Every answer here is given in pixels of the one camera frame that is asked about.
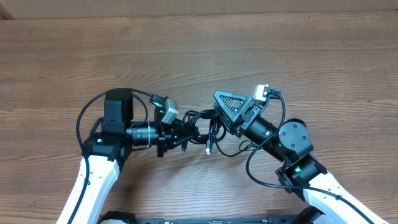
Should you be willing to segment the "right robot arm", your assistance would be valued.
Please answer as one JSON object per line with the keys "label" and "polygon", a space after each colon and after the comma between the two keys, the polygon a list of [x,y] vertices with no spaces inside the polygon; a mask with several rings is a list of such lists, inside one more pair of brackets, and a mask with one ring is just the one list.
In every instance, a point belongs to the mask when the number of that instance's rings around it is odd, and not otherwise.
{"label": "right robot arm", "polygon": [[299,119],[282,119],[278,126],[261,114],[271,99],[282,100],[277,90],[265,90],[258,98],[216,91],[214,107],[227,132],[245,136],[282,162],[276,170],[279,183],[270,184],[249,174],[256,183],[284,189],[309,204],[294,223],[384,223],[385,221],[353,197],[313,156],[306,124]]}

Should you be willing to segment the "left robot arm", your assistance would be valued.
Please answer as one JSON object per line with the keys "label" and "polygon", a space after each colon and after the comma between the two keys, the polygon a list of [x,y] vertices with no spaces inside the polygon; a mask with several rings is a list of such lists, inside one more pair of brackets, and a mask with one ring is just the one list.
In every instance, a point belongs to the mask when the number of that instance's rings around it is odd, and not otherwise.
{"label": "left robot arm", "polygon": [[187,148],[198,129],[177,119],[178,109],[168,97],[150,94],[154,120],[133,120],[134,100],[142,91],[115,88],[101,94],[104,115],[94,123],[86,140],[78,134],[82,159],[75,184],[58,223],[137,223],[132,213],[101,214],[106,197],[132,152],[155,146],[157,157],[176,147]]}

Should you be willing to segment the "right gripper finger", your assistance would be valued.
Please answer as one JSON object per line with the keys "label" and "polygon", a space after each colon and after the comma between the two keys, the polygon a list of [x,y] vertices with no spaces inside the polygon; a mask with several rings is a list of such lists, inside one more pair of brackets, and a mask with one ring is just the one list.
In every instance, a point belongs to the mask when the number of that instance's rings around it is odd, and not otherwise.
{"label": "right gripper finger", "polygon": [[213,94],[216,102],[232,123],[236,123],[243,114],[254,104],[249,96],[216,90]]}
{"label": "right gripper finger", "polygon": [[237,134],[238,125],[238,114],[237,112],[223,111],[221,110],[219,114],[219,119],[221,120],[223,126],[226,128],[227,132],[230,134]]}

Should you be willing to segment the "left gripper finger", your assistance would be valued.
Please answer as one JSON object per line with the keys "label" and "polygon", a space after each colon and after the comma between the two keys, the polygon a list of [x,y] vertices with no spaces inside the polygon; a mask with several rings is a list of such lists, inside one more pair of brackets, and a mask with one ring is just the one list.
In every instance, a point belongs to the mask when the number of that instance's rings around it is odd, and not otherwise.
{"label": "left gripper finger", "polygon": [[175,118],[171,123],[171,128],[172,129],[185,129],[186,126],[185,126],[185,123],[181,119]]}
{"label": "left gripper finger", "polygon": [[187,148],[189,140],[199,135],[198,128],[178,128],[174,132],[174,147]]}

